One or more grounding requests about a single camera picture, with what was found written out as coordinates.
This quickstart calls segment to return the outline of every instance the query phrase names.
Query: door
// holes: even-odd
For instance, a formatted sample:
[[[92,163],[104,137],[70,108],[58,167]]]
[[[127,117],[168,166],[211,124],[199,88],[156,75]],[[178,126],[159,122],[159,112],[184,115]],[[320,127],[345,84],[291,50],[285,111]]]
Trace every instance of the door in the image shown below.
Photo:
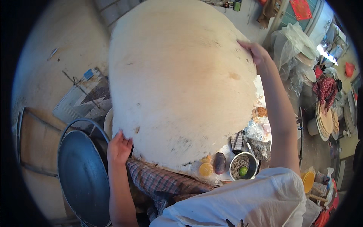
[[[308,25],[311,24],[311,23],[309,23],[310,20],[313,21],[314,16],[316,15],[316,13],[314,13],[314,11],[318,10],[320,0],[307,0],[307,3],[309,4],[309,8],[313,15],[313,18],[299,21],[299,24],[305,33],[306,33],[306,30],[308,29]],[[294,10],[290,4],[290,1],[287,5],[285,12],[283,12],[282,14],[283,14],[283,17],[281,19],[280,25],[277,30],[281,30],[281,28],[287,27],[287,25],[289,23],[295,24],[298,21],[298,20],[296,20],[296,16],[295,16]]]

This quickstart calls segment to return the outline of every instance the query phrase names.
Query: stack of flatbread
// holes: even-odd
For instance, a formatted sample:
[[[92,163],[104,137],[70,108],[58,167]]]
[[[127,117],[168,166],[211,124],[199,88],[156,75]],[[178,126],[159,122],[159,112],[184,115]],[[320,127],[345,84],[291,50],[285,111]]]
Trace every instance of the stack of flatbread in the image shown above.
[[[338,121],[338,114],[332,110],[333,115],[333,132],[335,134],[339,133],[339,121]]]
[[[317,123],[319,125],[321,134],[324,137],[329,137],[329,135],[333,132],[333,115],[332,111],[328,110],[326,116],[324,115],[320,103],[316,103],[316,111],[317,111]]]

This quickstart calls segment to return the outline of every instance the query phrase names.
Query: wooden stick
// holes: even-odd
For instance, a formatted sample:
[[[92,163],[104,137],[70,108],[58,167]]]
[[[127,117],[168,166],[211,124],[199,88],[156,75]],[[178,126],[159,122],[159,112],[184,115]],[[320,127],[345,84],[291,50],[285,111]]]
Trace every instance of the wooden stick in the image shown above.
[[[316,195],[310,195],[310,198],[317,199],[317,200],[320,200],[320,201],[325,202],[325,203],[328,202],[327,199],[324,199],[324,198],[316,196]]]
[[[314,186],[313,186],[313,189],[314,189],[315,191],[319,192],[320,194],[323,194],[323,191],[319,190],[318,188],[316,188],[316,187],[314,187]]]

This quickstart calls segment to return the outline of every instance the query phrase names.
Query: large white dough sheet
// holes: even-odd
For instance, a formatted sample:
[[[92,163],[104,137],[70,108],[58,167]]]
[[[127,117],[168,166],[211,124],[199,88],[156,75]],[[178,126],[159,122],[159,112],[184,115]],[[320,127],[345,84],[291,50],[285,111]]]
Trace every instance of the large white dough sheet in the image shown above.
[[[170,169],[215,153],[251,119],[256,67],[247,38],[198,0],[148,0],[111,36],[113,134],[135,155]]]

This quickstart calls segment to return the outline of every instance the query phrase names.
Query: red patterned shirt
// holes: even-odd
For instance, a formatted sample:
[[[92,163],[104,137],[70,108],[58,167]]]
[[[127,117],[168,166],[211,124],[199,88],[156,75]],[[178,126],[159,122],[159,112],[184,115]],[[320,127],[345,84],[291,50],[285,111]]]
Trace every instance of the red patterned shirt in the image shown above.
[[[334,86],[334,82],[335,80],[333,78],[324,77],[313,84],[313,91],[317,94],[321,105],[328,98],[325,106],[327,109],[333,105],[335,95],[338,92],[338,89]]]

